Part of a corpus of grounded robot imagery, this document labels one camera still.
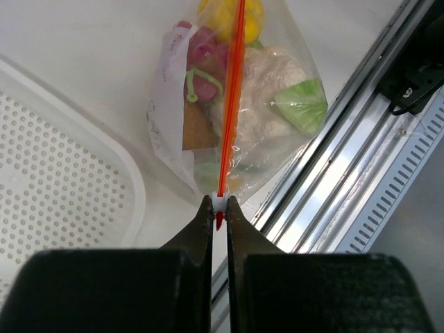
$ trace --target paper label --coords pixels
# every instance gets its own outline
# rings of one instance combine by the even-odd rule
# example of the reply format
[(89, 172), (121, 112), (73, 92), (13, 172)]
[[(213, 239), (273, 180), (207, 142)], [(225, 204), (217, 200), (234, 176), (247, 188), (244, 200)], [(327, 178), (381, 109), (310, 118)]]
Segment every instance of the paper label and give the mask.
[(194, 154), (182, 152), (187, 52), (197, 30), (197, 26), (176, 27), (165, 34), (147, 117), (155, 155), (199, 194), (194, 181)]

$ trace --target white table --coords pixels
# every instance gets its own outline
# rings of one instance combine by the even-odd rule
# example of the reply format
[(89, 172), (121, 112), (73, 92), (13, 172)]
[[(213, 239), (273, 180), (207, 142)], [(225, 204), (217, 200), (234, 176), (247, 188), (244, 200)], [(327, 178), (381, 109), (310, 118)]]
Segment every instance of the white table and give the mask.
[[(122, 143), (142, 170), (147, 213), (135, 246), (161, 246), (196, 213), (188, 188), (154, 158), (145, 115), (162, 34), (180, 18), (185, 2), (0, 1), (0, 53), (76, 103), (84, 117)], [(401, 0), (287, 3), (331, 102)], [(214, 241), (217, 267), (225, 256), (225, 234)]]

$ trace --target orange zip strip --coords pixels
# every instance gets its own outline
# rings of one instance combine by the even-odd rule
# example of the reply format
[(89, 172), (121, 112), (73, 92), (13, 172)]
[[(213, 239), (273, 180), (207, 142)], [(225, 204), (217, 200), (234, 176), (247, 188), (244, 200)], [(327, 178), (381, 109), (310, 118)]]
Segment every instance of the orange zip strip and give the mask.
[[(244, 78), (245, 56), (245, 0), (238, 0), (232, 36), (228, 49), (228, 70), (225, 84), (223, 147), (219, 174), (218, 197), (223, 197), (230, 172), (232, 147), (236, 139), (237, 115), (239, 113), (241, 86)], [(216, 213), (216, 228), (222, 226), (223, 213)]]

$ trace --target white surface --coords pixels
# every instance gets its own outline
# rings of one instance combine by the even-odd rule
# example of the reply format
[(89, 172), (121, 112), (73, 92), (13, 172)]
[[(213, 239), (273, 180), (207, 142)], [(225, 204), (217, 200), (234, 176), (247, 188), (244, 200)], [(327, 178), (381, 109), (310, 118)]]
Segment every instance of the white surface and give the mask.
[(1, 58), (0, 122), (1, 306), (37, 251), (131, 246), (146, 201), (118, 143)]
[[(75, 101), (86, 117), (130, 151), (142, 170), (147, 201), (153, 208), (146, 215), (137, 246), (161, 246), (196, 213), (192, 191), (153, 157), (145, 116), (161, 36), (180, 16), (185, 3), (0, 3), (0, 53)], [(287, 3), (321, 73), (327, 98), (333, 101), (401, 0)], [(244, 208), (248, 216), (275, 180), (277, 177), (252, 198), (253, 208)], [(225, 255), (223, 232), (217, 234), (214, 243), (217, 266)]]

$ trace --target vent slot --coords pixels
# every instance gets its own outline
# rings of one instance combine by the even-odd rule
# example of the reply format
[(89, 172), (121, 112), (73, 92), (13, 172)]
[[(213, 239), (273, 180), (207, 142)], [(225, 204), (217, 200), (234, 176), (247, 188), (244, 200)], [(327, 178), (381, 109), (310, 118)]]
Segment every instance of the vent slot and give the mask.
[(436, 121), (434, 121), (434, 120), (432, 120), (432, 121), (430, 121), (432, 124), (434, 124), (437, 128), (439, 128), (439, 129), (441, 129), (442, 128), (442, 126), (439, 124), (439, 123), (437, 123)]
[(350, 247), (352, 250), (354, 250), (356, 253), (361, 253), (362, 251), (354, 244), (350, 244)]
[(409, 173), (413, 173), (413, 170), (410, 169), (407, 165), (403, 164), (402, 167), (406, 169)]
[(378, 218), (383, 219), (384, 217), (377, 211), (373, 210), (372, 213), (376, 215)]
[(416, 163), (415, 161), (413, 161), (410, 157), (408, 157), (406, 160), (407, 160), (408, 163), (412, 164), (414, 167), (417, 167), (417, 166), (418, 166), (418, 163)]
[(376, 221), (373, 217), (368, 216), (367, 219), (368, 219), (371, 223), (373, 223), (374, 225), (379, 225), (379, 222)]
[(383, 206), (383, 205), (381, 205), (380, 203), (377, 203), (376, 204), (376, 207), (378, 207), (381, 211), (383, 211), (384, 213), (387, 213), (387, 209)]
[(398, 189), (395, 185), (390, 184), (389, 186), (390, 186), (391, 189), (394, 189), (397, 193), (401, 193), (401, 190)]
[(391, 197), (392, 199), (396, 199), (396, 195), (391, 193), (389, 190), (386, 189), (385, 194), (387, 194), (389, 197)]
[(364, 223), (364, 228), (367, 229), (370, 232), (375, 232), (375, 229), (373, 229), (372, 227), (370, 227), (367, 223)]
[(417, 151), (420, 151), (423, 155), (425, 154), (425, 150), (422, 149), (421, 147), (419, 147), (417, 144), (415, 145), (415, 149), (416, 149)]
[(427, 129), (428, 129), (430, 132), (432, 132), (433, 134), (438, 135), (438, 131), (435, 130), (433, 127), (428, 126)]
[(362, 246), (366, 245), (366, 242), (363, 241), (362, 239), (360, 239), (359, 237), (355, 237), (355, 241), (357, 241), (358, 243), (360, 243)]
[(411, 151), (410, 154), (411, 154), (414, 158), (416, 158), (418, 161), (421, 161), (421, 157), (420, 157), (417, 153), (415, 153), (414, 151)]
[(423, 144), (424, 146), (426, 146), (427, 148), (430, 147), (430, 144), (429, 144), (427, 141), (425, 141), (423, 138), (420, 138), (420, 139), (419, 139), (419, 142), (420, 142), (421, 144)]
[(435, 114), (435, 116), (444, 123), (444, 118), (440, 114)]
[(385, 197), (381, 197), (381, 200), (384, 201), (389, 207), (391, 206), (391, 202), (385, 199)]
[(401, 175), (403, 178), (405, 179), (409, 179), (408, 175), (406, 175), (405, 173), (403, 173), (401, 170), (398, 171), (398, 174)]
[(394, 180), (401, 186), (405, 186), (405, 182), (403, 182), (401, 179), (399, 179), (398, 177), (394, 177)]
[(364, 236), (367, 239), (370, 239), (370, 236), (368, 236), (368, 234), (366, 234), (364, 231), (360, 230), (359, 234), (361, 234), (362, 236)]

